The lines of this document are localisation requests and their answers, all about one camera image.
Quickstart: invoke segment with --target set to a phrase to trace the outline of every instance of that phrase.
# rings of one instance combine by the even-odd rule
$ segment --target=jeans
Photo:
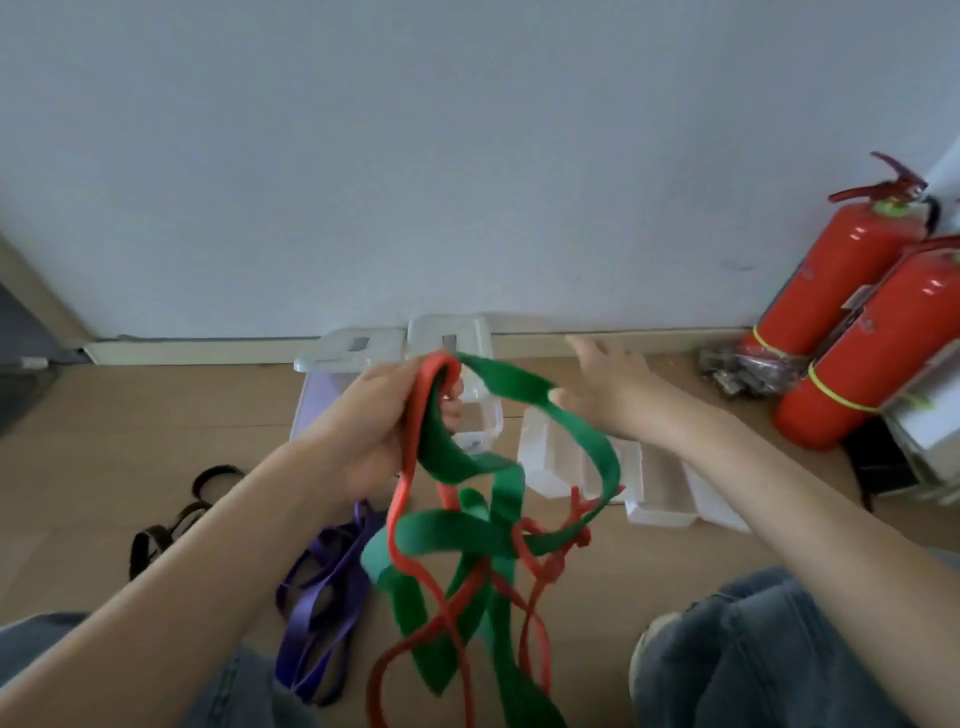
[[[960,570],[960,556],[934,554]],[[665,626],[632,688],[643,728],[913,725],[783,567],[735,579]]]
[[[960,570],[960,556],[936,552]],[[41,615],[0,628],[0,685],[84,620]],[[782,567],[726,584],[667,625],[632,685],[642,728],[901,728],[890,702]],[[310,728],[311,712],[246,648],[206,685],[184,728]]]
[[[0,685],[86,618],[76,612],[39,615],[0,628]],[[246,647],[207,682],[183,728],[316,728],[300,701],[274,679],[274,662]]]

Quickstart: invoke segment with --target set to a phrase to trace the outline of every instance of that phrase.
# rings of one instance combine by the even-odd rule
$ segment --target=right hand
[[[650,372],[619,342],[570,335],[584,384],[554,389],[550,400],[604,432],[676,451],[691,427],[718,410]]]

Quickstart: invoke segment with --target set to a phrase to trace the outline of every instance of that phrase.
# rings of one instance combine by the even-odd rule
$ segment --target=yellow strap
[[[877,412],[880,411],[880,410],[877,409],[876,407],[867,407],[867,406],[865,406],[865,405],[863,405],[863,404],[857,404],[855,401],[850,401],[850,400],[845,400],[845,399],[843,399],[843,398],[842,398],[840,395],[838,395],[836,392],[834,392],[834,391],[832,391],[831,389],[829,389],[829,388],[820,380],[820,378],[817,376],[817,373],[813,370],[813,364],[812,364],[812,363],[810,364],[809,367],[807,367],[806,373],[809,375],[810,381],[812,381],[814,384],[817,385],[817,389],[819,389],[821,392],[823,392],[825,395],[827,395],[829,398],[831,398],[833,401],[837,402],[838,404],[843,404],[845,407],[849,407],[850,409],[855,409],[855,410],[858,410],[858,411],[860,411],[860,412],[869,412],[869,413],[872,414],[872,415],[875,415]]]
[[[796,354],[782,352],[777,347],[772,347],[769,344],[767,344],[767,342],[764,341],[763,337],[760,336],[759,329],[757,329],[757,324],[754,324],[754,338],[757,340],[757,342],[759,342],[760,346],[766,349],[768,352],[772,352],[784,359],[802,359],[803,358],[802,356],[797,356]]]

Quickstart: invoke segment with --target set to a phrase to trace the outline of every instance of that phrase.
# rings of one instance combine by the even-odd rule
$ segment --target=fire extinguisher
[[[793,278],[741,342],[748,352],[811,356],[848,309],[856,308],[851,297],[879,281],[904,247],[926,237],[924,216],[910,206],[926,182],[892,157],[870,154],[893,167],[897,178],[829,196],[832,203],[858,197],[869,202],[837,210]]]
[[[904,257],[774,414],[793,443],[829,449],[960,337],[960,236]]]

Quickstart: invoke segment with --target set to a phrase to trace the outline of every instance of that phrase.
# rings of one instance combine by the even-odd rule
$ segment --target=plastic storage box
[[[493,339],[483,316],[420,316],[407,327],[407,356],[447,349],[493,358]],[[503,431],[503,407],[480,377],[463,370],[464,419],[454,442],[465,452],[489,450]]]
[[[643,497],[627,501],[627,520],[683,528],[698,518],[748,533],[750,527],[697,471],[652,445],[643,452]]]
[[[294,361],[307,372],[290,432],[293,440],[371,366],[403,358],[402,328],[340,328],[313,343]]]
[[[612,502],[643,500],[640,445],[609,438],[620,461],[624,492]],[[546,497],[569,497],[579,486],[584,497],[600,496],[600,473],[569,433],[536,407],[527,407],[520,428],[517,462],[526,472],[529,488]]]

